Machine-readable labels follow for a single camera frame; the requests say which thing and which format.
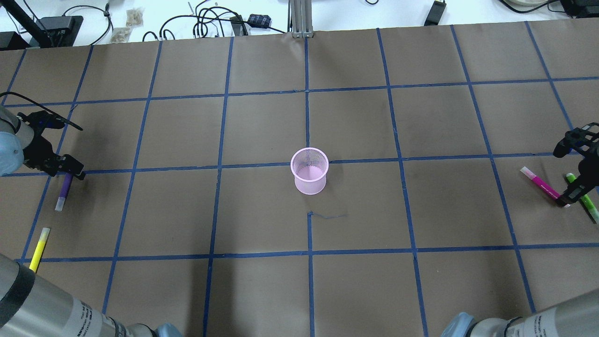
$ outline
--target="tile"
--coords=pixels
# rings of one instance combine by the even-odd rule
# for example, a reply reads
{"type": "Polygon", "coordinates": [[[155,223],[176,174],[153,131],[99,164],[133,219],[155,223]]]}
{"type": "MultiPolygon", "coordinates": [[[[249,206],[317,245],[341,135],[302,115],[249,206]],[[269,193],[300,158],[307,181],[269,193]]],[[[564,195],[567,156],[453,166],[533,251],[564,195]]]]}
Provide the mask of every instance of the tile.
{"type": "Polygon", "coordinates": [[[224,94],[229,40],[163,41],[152,96],[224,94]]]}
{"type": "Polygon", "coordinates": [[[94,46],[78,100],[147,97],[158,44],[145,42],[94,46]]]}
{"type": "Polygon", "coordinates": [[[397,158],[386,90],[310,94],[310,146],[329,160],[397,158]]]}
{"type": "Polygon", "coordinates": [[[546,79],[524,22],[455,26],[472,81],[546,79]]]}
{"type": "Polygon", "coordinates": [[[523,249],[520,252],[538,310],[599,288],[599,248],[523,249]]]}
{"type": "Polygon", "coordinates": [[[531,313],[514,251],[418,254],[429,336],[460,312],[505,320],[531,313]]]}
{"type": "Polygon", "coordinates": [[[21,258],[46,180],[0,177],[0,254],[21,258]]]}
{"type": "Polygon", "coordinates": [[[404,168],[418,247],[512,244],[488,159],[406,161],[404,168]]]}
{"type": "MultiPolygon", "coordinates": [[[[54,207],[63,177],[51,179],[33,234],[38,238],[43,227],[52,228],[44,257],[113,256],[130,180],[129,173],[73,179],[64,208],[57,212],[54,207]]],[[[33,243],[27,257],[32,257],[34,250],[33,243]]]]}
{"type": "Polygon", "coordinates": [[[208,336],[310,335],[308,257],[214,261],[208,336]]]}
{"type": "Polygon", "coordinates": [[[551,152],[569,130],[548,83],[478,85],[474,93],[495,154],[551,152]]]}
{"type": "Polygon", "coordinates": [[[0,52],[0,88],[2,91],[8,89],[10,82],[13,80],[14,72],[17,70],[21,56],[24,50],[6,50],[0,52]]]}
{"type": "Polygon", "coordinates": [[[398,163],[330,165],[325,189],[302,199],[314,250],[410,247],[398,163]]]}
{"type": "Polygon", "coordinates": [[[304,147],[304,94],[229,98],[223,164],[286,162],[304,147]]]}
{"type": "MultiPolygon", "coordinates": [[[[69,115],[69,109],[71,108],[71,105],[50,106],[48,108],[50,110],[56,112],[57,114],[67,118],[69,115]]],[[[43,109],[39,108],[39,107],[9,107],[8,110],[15,115],[18,114],[19,112],[29,115],[32,112],[41,111],[43,109]]],[[[42,133],[42,136],[48,142],[50,142],[50,144],[52,144],[52,149],[54,151],[58,150],[58,145],[60,144],[60,138],[62,138],[62,131],[63,131],[62,129],[57,130],[57,129],[48,128],[48,129],[45,129],[44,132],[42,133]]],[[[29,168],[25,165],[22,165],[18,170],[15,171],[15,173],[42,173],[42,171],[32,170],[31,168],[29,168]]]]}
{"type": "Polygon", "coordinates": [[[101,310],[111,264],[110,261],[42,262],[37,275],[92,308],[101,310]]]}
{"type": "Polygon", "coordinates": [[[145,102],[80,104],[71,120],[83,131],[68,128],[62,146],[85,170],[130,169],[140,135],[145,102]]]}
{"type": "Polygon", "coordinates": [[[304,60],[304,39],[291,34],[235,37],[229,92],[303,90],[304,60]]]}
{"type": "Polygon", "coordinates": [[[215,186],[216,170],[138,172],[119,255],[208,254],[215,186]]]}
{"type": "Polygon", "coordinates": [[[391,85],[465,82],[449,26],[381,29],[391,85]]]}
{"type": "Polygon", "coordinates": [[[487,154],[467,86],[393,89],[403,157],[487,154]]]}
{"type": "Polygon", "coordinates": [[[374,29],[316,32],[308,39],[308,58],[310,89],[385,85],[374,29]]]}
{"type": "Polygon", "coordinates": [[[223,99],[152,101],[137,167],[217,165],[223,99]]]}
{"type": "MultiPolygon", "coordinates": [[[[566,209],[556,206],[520,172],[526,166],[562,193],[567,187],[564,175],[578,175],[581,159],[578,155],[495,159],[518,244],[599,242],[599,230],[580,203],[566,209]]],[[[589,197],[599,203],[597,193],[589,193],[589,197]]]]}
{"type": "Polygon", "coordinates": [[[530,28],[551,77],[599,76],[599,19],[538,21],[530,28]]]}
{"type": "Polygon", "coordinates": [[[317,336],[422,336],[411,254],[314,256],[317,336]]]}
{"type": "Polygon", "coordinates": [[[152,329],[169,322],[183,336],[202,331],[208,260],[119,261],[106,314],[152,329]]]}
{"type": "MultiPolygon", "coordinates": [[[[72,102],[89,55],[89,47],[29,49],[11,91],[39,103],[72,102]]],[[[28,103],[10,96],[7,104],[28,103]]]]}
{"type": "Polygon", "coordinates": [[[599,95],[596,94],[599,92],[599,81],[555,82],[555,87],[575,128],[599,122],[599,95]]]}
{"type": "Polygon", "coordinates": [[[306,250],[307,211],[300,194],[289,166],[224,169],[214,252],[306,250]]]}

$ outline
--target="yellow marker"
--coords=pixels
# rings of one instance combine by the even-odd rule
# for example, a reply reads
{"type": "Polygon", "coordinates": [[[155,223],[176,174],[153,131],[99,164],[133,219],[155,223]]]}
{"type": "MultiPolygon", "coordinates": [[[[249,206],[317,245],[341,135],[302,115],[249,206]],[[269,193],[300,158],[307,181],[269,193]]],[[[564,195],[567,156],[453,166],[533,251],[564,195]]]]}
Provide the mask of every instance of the yellow marker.
{"type": "Polygon", "coordinates": [[[38,241],[38,245],[35,247],[34,257],[31,259],[31,263],[29,264],[29,268],[37,273],[38,266],[40,265],[41,254],[44,252],[44,248],[46,247],[46,241],[48,241],[48,235],[50,234],[50,229],[44,227],[41,230],[40,240],[38,241]]]}

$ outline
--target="mesh cup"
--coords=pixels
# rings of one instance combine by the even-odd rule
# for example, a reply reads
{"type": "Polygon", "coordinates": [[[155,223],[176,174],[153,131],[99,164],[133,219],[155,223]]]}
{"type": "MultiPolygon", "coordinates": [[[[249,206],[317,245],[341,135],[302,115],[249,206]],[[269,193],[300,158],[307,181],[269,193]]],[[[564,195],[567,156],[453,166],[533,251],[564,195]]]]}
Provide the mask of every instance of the mesh cup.
{"type": "Polygon", "coordinates": [[[304,148],[291,158],[291,172],[295,177],[295,187],[303,194],[317,194],[326,185],[329,159],[316,148],[304,148]]]}

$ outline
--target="plastic bag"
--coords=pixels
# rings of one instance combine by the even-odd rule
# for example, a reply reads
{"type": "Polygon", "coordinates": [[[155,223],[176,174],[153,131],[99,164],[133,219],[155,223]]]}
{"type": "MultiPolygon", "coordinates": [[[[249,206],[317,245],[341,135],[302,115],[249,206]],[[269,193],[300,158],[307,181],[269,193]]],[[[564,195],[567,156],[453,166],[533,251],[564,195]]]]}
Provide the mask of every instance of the plastic bag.
{"type": "Polygon", "coordinates": [[[144,25],[144,9],[143,8],[133,8],[132,10],[127,10],[127,23],[125,26],[127,27],[140,27],[144,25]]]}
{"type": "Polygon", "coordinates": [[[110,43],[129,42],[130,35],[131,35],[130,27],[114,28],[113,34],[110,37],[110,43]]]}

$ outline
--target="black strap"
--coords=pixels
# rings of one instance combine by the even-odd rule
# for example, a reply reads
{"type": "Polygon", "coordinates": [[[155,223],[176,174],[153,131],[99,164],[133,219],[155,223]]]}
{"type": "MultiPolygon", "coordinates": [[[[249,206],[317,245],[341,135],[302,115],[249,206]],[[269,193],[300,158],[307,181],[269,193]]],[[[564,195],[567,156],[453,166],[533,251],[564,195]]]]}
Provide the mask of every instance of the black strap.
{"type": "Polygon", "coordinates": [[[34,287],[35,273],[33,270],[19,265],[17,278],[8,292],[0,300],[0,329],[19,311],[34,287]]]}

